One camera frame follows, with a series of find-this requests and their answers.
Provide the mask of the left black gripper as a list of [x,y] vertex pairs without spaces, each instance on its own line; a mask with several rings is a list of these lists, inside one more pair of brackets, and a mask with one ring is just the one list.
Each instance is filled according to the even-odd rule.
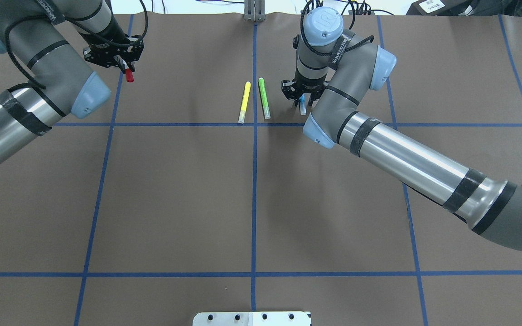
[[139,61],[145,44],[140,35],[135,35],[133,37],[125,35],[124,43],[116,45],[115,41],[108,43],[102,40],[95,40],[92,43],[92,47],[97,49],[112,48],[118,50],[120,55],[116,56],[116,65],[122,73],[125,73],[128,70],[136,72],[135,63]]

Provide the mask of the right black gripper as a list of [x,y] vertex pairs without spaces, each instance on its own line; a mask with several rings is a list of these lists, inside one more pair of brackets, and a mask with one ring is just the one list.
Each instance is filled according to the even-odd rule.
[[309,94],[307,107],[313,108],[314,101],[318,101],[321,98],[328,85],[329,81],[324,81],[317,86],[308,86],[296,80],[282,80],[281,91],[286,99],[294,101],[298,109],[300,109],[300,98],[302,95]]

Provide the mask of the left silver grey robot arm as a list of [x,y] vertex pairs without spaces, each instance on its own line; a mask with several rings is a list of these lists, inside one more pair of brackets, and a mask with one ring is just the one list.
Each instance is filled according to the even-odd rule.
[[147,31],[126,34],[107,0],[0,0],[0,53],[27,80],[0,93],[0,164],[67,115],[83,119],[108,101],[91,63],[132,81]]

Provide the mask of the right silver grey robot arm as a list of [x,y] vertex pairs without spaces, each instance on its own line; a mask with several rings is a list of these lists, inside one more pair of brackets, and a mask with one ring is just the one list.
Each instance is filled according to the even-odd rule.
[[340,145],[393,175],[477,235],[522,251],[522,184],[493,180],[358,111],[368,90],[379,90],[397,63],[393,53],[344,28],[333,8],[307,3],[294,37],[296,71],[283,80],[291,101],[310,95],[303,127],[313,142]]

